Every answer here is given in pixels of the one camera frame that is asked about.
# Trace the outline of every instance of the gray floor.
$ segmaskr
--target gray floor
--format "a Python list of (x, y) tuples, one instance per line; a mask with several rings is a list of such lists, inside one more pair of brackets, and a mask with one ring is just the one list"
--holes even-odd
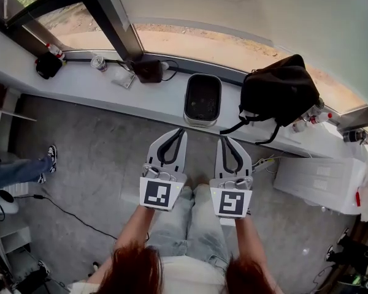
[[(15, 153), (21, 158), (40, 157), (51, 143), (59, 153), (58, 171), (48, 175), (46, 184), (32, 186), (31, 192), (48, 195), (87, 223), (117, 235), (139, 199), (139, 176), (150, 143), (174, 126), (39, 97), (27, 97), (21, 112), (38, 121), (20, 120), (12, 132)], [(205, 173), (212, 178), (217, 140), (215, 135), (188, 130), (187, 175)], [(280, 154), (242, 145), (253, 162)], [(306, 293), (327, 266), (326, 249), (355, 218), (306, 205), (273, 189), (273, 179), (267, 171), (254, 175), (253, 219), (281, 288), (285, 293)], [(68, 284), (86, 278), (91, 263), (102, 262), (112, 250), (112, 238), (47, 201), (25, 199), (20, 213), (31, 228), (33, 254), (49, 265), (58, 281)], [(224, 232), (237, 255), (235, 231), (228, 227)]]

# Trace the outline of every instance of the light blue jeans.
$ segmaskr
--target light blue jeans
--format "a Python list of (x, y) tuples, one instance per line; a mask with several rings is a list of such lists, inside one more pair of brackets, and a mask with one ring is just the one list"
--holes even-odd
[(40, 175), (48, 172), (52, 165), (53, 161), (49, 156), (38, 160), (0, 162), (0, 189), (16, 183), (37, 182)]
[(210, 187), (201, 184), (193, 191), (184, 187), (173, 210), (159, 215), (147, 244), (162, 257), (189, 256), (224, 273), (229, 254)]

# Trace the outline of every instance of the red hair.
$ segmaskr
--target red hair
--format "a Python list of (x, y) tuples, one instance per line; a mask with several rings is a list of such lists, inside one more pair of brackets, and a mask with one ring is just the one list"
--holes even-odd
[(132, 243), (117, 249), (97, 294), (160, 294), (162, 264), (157, 250)]
[[(261, 267), (255, 262), (231, 259), (225, 274), (229, 294), (274, 294)], [(163, 290), (159, 253), (133, 243), (117, 249), (112, 268), (106, 273), (97, 294), (160, 294)]]

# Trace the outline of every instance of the black backpack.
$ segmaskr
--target black backpack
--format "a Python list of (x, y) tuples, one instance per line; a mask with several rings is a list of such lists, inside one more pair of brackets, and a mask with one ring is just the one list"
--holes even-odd
[(292, 55), (245, 77), (239, 105), (241, 122), (220, 134), (229, 134), (251, 121), (275, 118), (277, 126), (270, 139), (255, 144), (271, 143), (281, 126), (291, 124), (318, 99), (319, 92), (305, 69), (304, 60), (300, 55)]

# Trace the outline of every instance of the window frame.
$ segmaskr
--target window frame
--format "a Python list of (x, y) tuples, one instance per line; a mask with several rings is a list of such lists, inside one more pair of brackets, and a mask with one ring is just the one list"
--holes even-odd
[[(171, 70), (187, 74), (212, 74), (218, 76), (222, 81), (237, 86), (243, 83), (247, 74), (244, 71), (210, 62), (144, 52), (135, 29), (129, 24), (120, 0), (37, 0), (7, 21), (0, 19), (0, 31), (33, 55), (40, 56), (47, 52), (47, 49), (37, 36), (59, 47), (62, 43), (35, 18), (78, 2), (85, 5), (115, 50), (69, 50), (65, 51), (68, 61), (90, 61), (95, 53), (104, 55), (108, 61), (112, 62), (173, 59), (178, 63), (178, 68), (172, 66)], [(333, 114), (332, 123), (340, 132), (368, 126), (368, 106), (344, 114), (339, 114), (329, 107), (325, 109)]]

